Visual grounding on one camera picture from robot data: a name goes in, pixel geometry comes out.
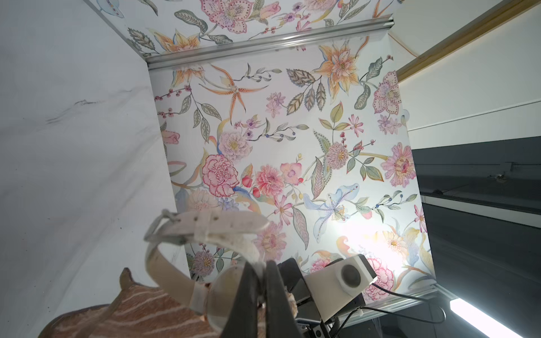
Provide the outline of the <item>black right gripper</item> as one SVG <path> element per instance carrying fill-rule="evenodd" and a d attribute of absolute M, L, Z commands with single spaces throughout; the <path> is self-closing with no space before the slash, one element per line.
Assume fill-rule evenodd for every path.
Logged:
<path fill-rule="evenodd" d="M 337 266 L 329 265 L 304 276 L 295 259 L 278 264 L 287 292 L 293 295 L 297 315 L 294 320 L 303 337 L 336 337 L 338 312 Z"/>

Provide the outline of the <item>brown striped cloth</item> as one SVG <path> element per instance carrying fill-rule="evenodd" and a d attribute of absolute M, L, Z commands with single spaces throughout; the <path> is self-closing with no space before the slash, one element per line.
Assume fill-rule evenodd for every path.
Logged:
<path fill-rule="evenodd" d="M 136 283 L 125 268 L 121 293 L 112 304 L 60 315 L 41 337 L 219 337 L 201 316 L 165 291 Z"/>

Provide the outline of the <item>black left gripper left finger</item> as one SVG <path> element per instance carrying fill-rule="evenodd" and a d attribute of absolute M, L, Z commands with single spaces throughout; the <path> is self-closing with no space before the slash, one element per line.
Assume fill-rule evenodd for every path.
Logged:
<path fill-rule="evenodd" d="M 247 263 L 221 338 L 258 337 L 259 277 Z"/>

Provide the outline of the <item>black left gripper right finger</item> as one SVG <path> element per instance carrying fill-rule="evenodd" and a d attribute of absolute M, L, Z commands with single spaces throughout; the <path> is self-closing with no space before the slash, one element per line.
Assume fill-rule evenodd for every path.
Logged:
<path fill-rule="evenodd" d="M 265 270 L 266 337 L 301 338 L 286 289 L 276 262 L 267 261 Z"/>

